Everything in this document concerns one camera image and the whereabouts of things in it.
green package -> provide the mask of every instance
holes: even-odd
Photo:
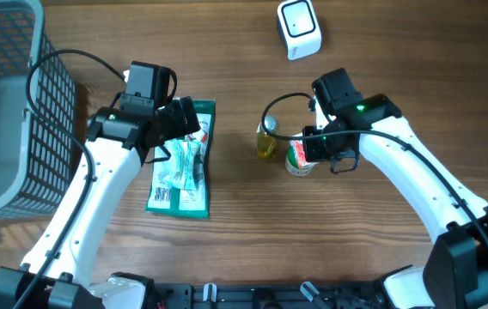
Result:
[[[187,218],[208,218],[209,216],[210,193],[207,162],[213,136],[216,102],[214,100],[194,100],[193,103],[202,129],[186,136],[185,139],[202,143],[194,158],[192,178],[195,181],[196,190],[178,189],[164,181],[168,174],[169,161],[157,162],[153,166],[149,201],[145,211]],[[161,149],[155,148],[155,157],[163,157]]]

tabletop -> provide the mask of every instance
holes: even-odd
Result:
[[[314,1],[322,47],[293,62],[278,37],[277,6],[46,6],[57,49],[91,52],[117,70],[133,60],[167,66],[177,73],[177,95],[217,101],[210,218],[145,213],[152,172],[143,167],[108,226],[95,282],[116,271],[192,284],[337,282],[423,266],[430,237],[372,164],[337,176],[320,164],[298,178],[284,167],[287,144],[270,160],[257,157],[265,106],[282,94],[311,94],[313,80],[341,67],[365,97],[387,95],[427,148],[488,201],[488,1]],[[125,86],[86,58],[63,60],[78,82],[81,136],[85,118]],[[314,123],[305,103],[289,99],[272,110],[281,132]],[[0,221],[0,265],[16,268],[49,220]]]

gray basket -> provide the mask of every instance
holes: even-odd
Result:
[[[69,138],[25,112],[28,62],[52,51],[39,1],[0,0],[0,218],[51,214],[71,180]],[[60,59],[31,86],[40,112],[74,133],[76,91]]]

wood grain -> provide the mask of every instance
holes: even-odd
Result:
[[[314,79],[339,67],[365,96],[388,95],[434,155],[488,200],[488,2],[315,2],[323,46],[295,62],[275,28],[277,5],[46,8],[58,49],[94,53],[117,70],[132,60],[168,66],[178,95],[217,100],[210,219],[144,213],[151,178],[144,167],[108,228],[94,280],[127,271],[158,282],[333,282],[424,264],[431,244],[421,221],[368,162],[338,177],[320,165],[301,179],[285,170],[284,145],[273,160],[256,157],[265,105],[310,92]],[[81,83],[87,114],[124,89],[85,58],[64,62]],[[314,122],[299,99],[273,112],[287,134]],[[0,265],[16,267],[48,220],[0,221]]]

wooden surface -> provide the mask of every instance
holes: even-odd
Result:
[[[333,282],[423,265],[431,243],[422,222],[370,163],[337,177],[323,164],[296,178],[284,168],[285,145],[273,160],[255,154],[265,105],[311,93],[314,79],[339,67],[365,96],[388,95],[434,155],[488,200],[488,1],[317,1],[323,46],[295,62],[276,31],[277,5],[46,8],[58,49],[94,53],[117,70],[132,60],[168,66],[178,95],[217,100],[210,219],[145,213],[144,167],[108,227],[95,281],[127,271],[158,282]],[[125,89],[85,58],[64,62],[87,93],[87,113]],[[287,134],[314,122],[299,99],[273,112]],[[0,265],[17,267],[48,220],[0,221]]]

